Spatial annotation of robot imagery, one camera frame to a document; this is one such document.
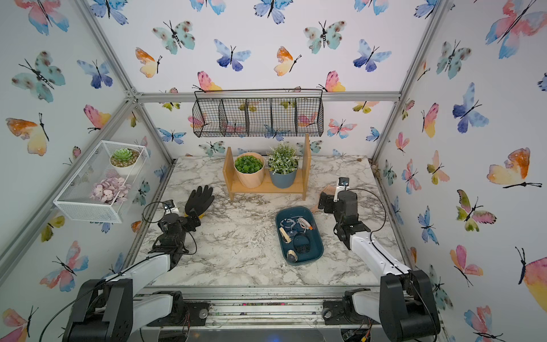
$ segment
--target white wire basket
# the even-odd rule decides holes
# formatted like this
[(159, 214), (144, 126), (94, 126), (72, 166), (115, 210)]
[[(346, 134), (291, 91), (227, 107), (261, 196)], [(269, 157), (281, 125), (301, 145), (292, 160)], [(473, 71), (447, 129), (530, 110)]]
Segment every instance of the white wire basket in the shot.
[[(121, 175), (125, 178), (124, 185), (131, 185), (126, 196), (127, 200), (116, 202), (118, 193), (115, 194), (110, 204), (92, 199), (90, 196), (95, 183), (99, 183), (103, 179), (120, 177), (118, 171), (110, 163), (110, 157), (120, 148), (130, 148), (139, 152), (137, 161), (130, 166), (129, 175)], [(148, 159), (149, 155), (145, 146), (103, 140), (95, 147), (78, 172), (67, 182), (53, 203), (66, 217), (73, 220), (121, 223), (144, 180)]]

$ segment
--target green plant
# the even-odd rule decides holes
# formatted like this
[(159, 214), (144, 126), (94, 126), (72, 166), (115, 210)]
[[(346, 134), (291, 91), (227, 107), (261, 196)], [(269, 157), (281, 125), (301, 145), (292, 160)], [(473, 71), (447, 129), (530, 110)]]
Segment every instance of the green plant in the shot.
[(280, 143), (268, 153), (268, 168), (270, 171), (287, 175), (298, 169), (296, 149), (288, 142)]
[(262, 162), (252, 155), (244, 155), (236, 159), (236, 169), (241, 173), (255, 173), (262, 169)]

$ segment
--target black glove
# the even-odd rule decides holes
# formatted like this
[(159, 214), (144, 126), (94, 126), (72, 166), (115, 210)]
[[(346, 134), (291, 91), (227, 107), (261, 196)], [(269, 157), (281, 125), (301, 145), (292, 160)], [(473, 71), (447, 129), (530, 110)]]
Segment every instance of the black glove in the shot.
[(201, 190), (201, 186), (197, 188), (197, 191), (192, 190), (192, 193), (190, 194), (190, 197), (188, 197), (188, 201), (184, 206), (184, 212), (186, 212), (186, 215), (190, 215), (190, 210), (192, 209), (196, 211), (198, 216), (203, 214), (214, 200), (214, 196), (212, 196), (212, 194), (213, 188), (210, 188), (209, 186), (205, 186), (203, 192)]

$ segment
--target cable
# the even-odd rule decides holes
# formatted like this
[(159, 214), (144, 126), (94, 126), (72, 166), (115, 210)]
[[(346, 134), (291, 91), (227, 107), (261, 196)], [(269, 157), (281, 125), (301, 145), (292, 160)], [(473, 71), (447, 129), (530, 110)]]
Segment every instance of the cable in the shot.
[(167, 255), (167, 253), (163, 253), (163, 254), (158, 254), (158, 255), (155, 255), (155, 256), (151, 256), (151, 257), (146, 257), (144, 259), (142, 259), (141, 261), (139, 261), (138, 263), (134, 264), (134, 265), (131, 265), (130, 267), (128, 267), (126, 270), (124, 270), (123, 272), (120, 272), (117, 274), (117, 276), (113, 277), (112, 279), (109, 279), (105, 282), (100, 282), (99, 284), (95, 285), (91, 290), (85, 292), (84, 294), (82, 294), (80, 297), (77, 297), (75, 300), (73, 300), (72, 302), (68, 303), (64, 308), (62, 308), (61, 310), (59, 310), (59, 312), (57, 312), (50, 320), (49, 322), (45, 325), (44, 329), (42, 330), (42, 333), (40, 334), (40, 338), (38, 339), (38, 342), (42, 342), (42, 337), (44, 337), (44, 333), (45, 333), (45, 330), (48, 328), (49, 324), (51, 324), (51, 322), (55, 319), (55, 317), (57, 317), (61, 312), (63, 312), (67, 307), (71, 306), (72, 304), (76, 303), (77, 301), (79, 301), (81, 298), (83, 298), (84, 296), (86, 296), (88, 293), (92, 292), (92, 291), (95, 291), (96, 289), (98, 289), (99, 287), (103, 286), (104, 284), (106, 284), (107, 282), (109, 281), (113, 281), (114, 279), (116, 278), (119, 278), (121, 276), (123, 276), (126, 272), (128, 272), (130, 269), (132, 269), (133, 267), (136, 267), (137, 265), (139, 264), (142, 264), (143, 262), (145, 261), (148, 261), (152, 258), (155, 258), (155, 257), (159, 257), (159, 256), (164, 256), (164, 255)]

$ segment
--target black wire basket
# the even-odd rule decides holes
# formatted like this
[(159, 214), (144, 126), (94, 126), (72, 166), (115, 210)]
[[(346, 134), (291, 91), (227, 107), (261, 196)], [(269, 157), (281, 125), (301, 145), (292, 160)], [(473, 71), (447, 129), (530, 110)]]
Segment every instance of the black wire basket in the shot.
[(196, 91), (194, 134), (197, 137), (322, 136), (323, 91), (302, 91), (302, 95), (293, 89)]

